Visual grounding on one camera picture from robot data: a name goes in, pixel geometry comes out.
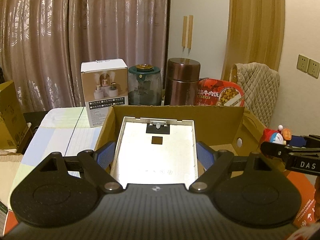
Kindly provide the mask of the beige quilted cushion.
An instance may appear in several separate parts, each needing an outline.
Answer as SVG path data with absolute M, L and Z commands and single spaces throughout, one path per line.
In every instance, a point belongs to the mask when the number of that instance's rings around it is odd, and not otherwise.
M 244 91 L 244 106 L 268 126 L 278 97 L 279 73 L 263 63 L 236 63 L 229 80 Z

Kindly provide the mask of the wall power sockets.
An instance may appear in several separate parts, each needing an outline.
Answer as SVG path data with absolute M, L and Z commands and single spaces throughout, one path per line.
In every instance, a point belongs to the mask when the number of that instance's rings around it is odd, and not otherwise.
M 298 55 L 297 69 L 316 79 L 319 77 L 319 62 L 306 56 Z

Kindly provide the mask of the wooden door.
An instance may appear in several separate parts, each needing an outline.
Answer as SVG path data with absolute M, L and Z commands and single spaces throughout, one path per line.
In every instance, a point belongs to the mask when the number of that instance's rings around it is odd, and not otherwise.
M 285 0 L 229 0 L 226 53 L 221 78 L 236 63 L 279 69 L 284 40 Z

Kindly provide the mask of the red instant rice bowl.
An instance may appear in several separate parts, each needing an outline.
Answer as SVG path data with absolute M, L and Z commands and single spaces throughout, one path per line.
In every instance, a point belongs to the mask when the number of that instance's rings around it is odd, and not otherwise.
M 244 103 L 244 91 L 236 83 L 211 78 L 198 82 L 195 105 L 242 107 Z

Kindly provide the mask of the brown cardboard box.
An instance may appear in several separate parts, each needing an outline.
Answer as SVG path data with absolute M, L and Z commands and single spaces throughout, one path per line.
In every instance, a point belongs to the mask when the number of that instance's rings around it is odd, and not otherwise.
M 123 117 L 192 120 L 196 143 L 214 150 L 225 149 L 238 156 L 259 152 L 264 125 L 244 107 L 219 106 L 113 106 L 109 109 L 96 147 L 109 141 L 117 145 Z M 198 178 L 205 171 L 199 160 Z

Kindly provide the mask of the brown metal thermos canister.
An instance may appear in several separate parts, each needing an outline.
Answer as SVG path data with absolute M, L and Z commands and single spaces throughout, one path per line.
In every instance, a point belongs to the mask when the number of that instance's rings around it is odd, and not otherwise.
M 194 105 L 201 65 L 186 58 L 168 59 L 164 104 L 171 106 Z

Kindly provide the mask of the Doraemon figurine toy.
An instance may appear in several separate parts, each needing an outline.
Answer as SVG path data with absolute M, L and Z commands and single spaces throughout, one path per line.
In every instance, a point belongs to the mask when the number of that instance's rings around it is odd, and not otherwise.
M 287 145 L 292 140 L 292 137 L 292 132 L 289 128 L 279 125 L 277 129 L 265 128 L 259 143 L 272 142 Z

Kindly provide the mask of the brown carton at left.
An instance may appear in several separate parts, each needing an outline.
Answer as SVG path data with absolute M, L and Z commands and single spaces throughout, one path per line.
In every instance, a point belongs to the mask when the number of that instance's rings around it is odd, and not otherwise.
M 17 99 L 14 81 L 1 83 L 1 150 L 24 153 L 33 133 Z

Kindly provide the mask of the wooden wall hook strip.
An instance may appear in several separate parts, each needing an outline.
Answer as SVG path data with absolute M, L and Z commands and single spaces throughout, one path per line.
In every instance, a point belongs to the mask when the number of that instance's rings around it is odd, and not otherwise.
M 183 27 L 182 27 L 182 50 L 187 50 L 188 54 L 192 48 L 193 42 L 193 26 L 194 26 L 194 16 L 183 16 Z

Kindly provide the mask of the white panel box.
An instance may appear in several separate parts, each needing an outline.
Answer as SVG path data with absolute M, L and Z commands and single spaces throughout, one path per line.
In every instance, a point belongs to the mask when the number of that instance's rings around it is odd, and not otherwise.
M 192 120 L 123 117 L 111 176 L 129 184 L 183 184 L 199 176 Z

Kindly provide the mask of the mauve shiny curtain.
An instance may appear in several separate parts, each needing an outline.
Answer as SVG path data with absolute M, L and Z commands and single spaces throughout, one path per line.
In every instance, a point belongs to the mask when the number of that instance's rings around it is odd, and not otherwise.
M 83 62 L 161 69 L 169 0 L 1 0 L 1 68 L 24 112 L 84 105 Z

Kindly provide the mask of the white humidifier product box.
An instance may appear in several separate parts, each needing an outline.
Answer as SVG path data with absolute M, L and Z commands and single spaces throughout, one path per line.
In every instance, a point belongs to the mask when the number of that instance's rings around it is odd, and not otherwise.
M 90 127 L 102 126 L 114 105 L 128 105 L 128 67 L 123 59 L 81 64 L 81 81 Z

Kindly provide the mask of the glass jar green lid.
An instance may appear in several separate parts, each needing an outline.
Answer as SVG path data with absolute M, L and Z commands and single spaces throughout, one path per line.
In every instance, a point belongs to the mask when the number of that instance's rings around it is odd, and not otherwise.
M 128 70 L 129 105 L 160 106 L 162 79 L 158 67 L 138 64 Z

